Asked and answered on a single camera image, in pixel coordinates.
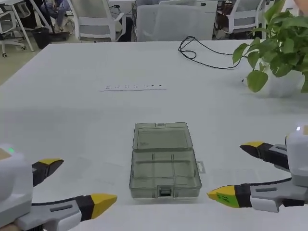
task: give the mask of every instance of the trash bin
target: trash bin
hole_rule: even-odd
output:
[[[49,37],[49,30],[47,28],[41,27],[34,29],[32,30],[32,34],[40,49],[44,49],[51,42]]]

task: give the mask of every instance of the white power strip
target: white power strip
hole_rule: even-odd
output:
[[[167,90],[163,85],[145,84],[145,85],[116,85],[116,86],[105,86],[100,91],[125,91],[125,90]]]

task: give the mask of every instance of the green sticker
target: green sticker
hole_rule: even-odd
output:
[[[221,193],[216,193],[216,195],[218,197],[218,202],[233,208],[239,208],[239,203],[235,195],[225,195]]]

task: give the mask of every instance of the desk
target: desk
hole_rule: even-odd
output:
[[[22,24],[22,22],[21,22],[21,20],[20,20],[20,18],[19,18],[19,16],[18,16],[18,13],[17,13],[17,11],[16,11],[16,9],[15,9],[15,6],[14,6],[14,4],[19,3],[19,2],[22,2],[22,1],[23,1],[23,0],[0,0],[0,4],[6,4],[6,5],[12,6],[12,9],[13,9],[13,12],[14,12],[14,14],[15,14],[15,17],[16,17],[16,19],[17,19],[17,21],[18,21],[18,24],[19,24],[19,26],[21,27],[21,30],[22,30],[22,32],[23,32],[23,34],[24,34],[24,36],[25,36],[25,38],[26,38],[26,40],[27,40],[27,43],[28,43],[28,45],[29,45],[29,48],[30,48],[31,51],[34,51],[34,50],[33,50],[33,47],[32,47],[32,44],[31,44],[31,42],[30,42],[30,40],[29,40],[29,37],[28,37],[28,35],[27,35],[26,31],[25,31],[25,28],[24,28],[24,26],[23,26],[23,24]],[[38,15],[40,16],[40,18],[41,18],[41,19],[43,20],[43,22],[45,23],[45,25],[49,26],[49,24],[47,23],[45,17],[44,17],[43,14],[41,13],[41,11],[39,10],[39,8],[38,8],[38,6],[35,4],[35,2],[34,2],[33,0],[30,0],[30,2],[31,2],[31,4],[33,5],[33,7],[34,7],[34,9],[36,10],[36,12],[38,13]]]
[[[242,42],[204,44],[233,52]],[[179,44],[51,44],[0,86],[0,141],[14,144],[33,163],[47,157],[65,160],[35,188],[34,202],[95,192],[118,195],[114,206],[76,231],[304,230],[308,206],[282,207],[279,214],[232,209],[211,201],[206,192],[289,177],[239,145],[283,143],[297,121],[307,120],[307,96],[258,98],[240,81],[251,70],[246,60],[234,70],[206,68],[180,55]],[[230,56],[195,43],[189,48],[202,62],[232,65]],[[167,90],[100,92],[115,84],[163,84]],[[141,202],[130,197],[134,124],[152,122],[188,123],[196,159],[206,170],[197,199]]]

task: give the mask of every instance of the transparent plastic box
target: transparent plastic box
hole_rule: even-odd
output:
[[[129,183],[133,198],[197,197],[201,187],[186,123],[135,125]]]

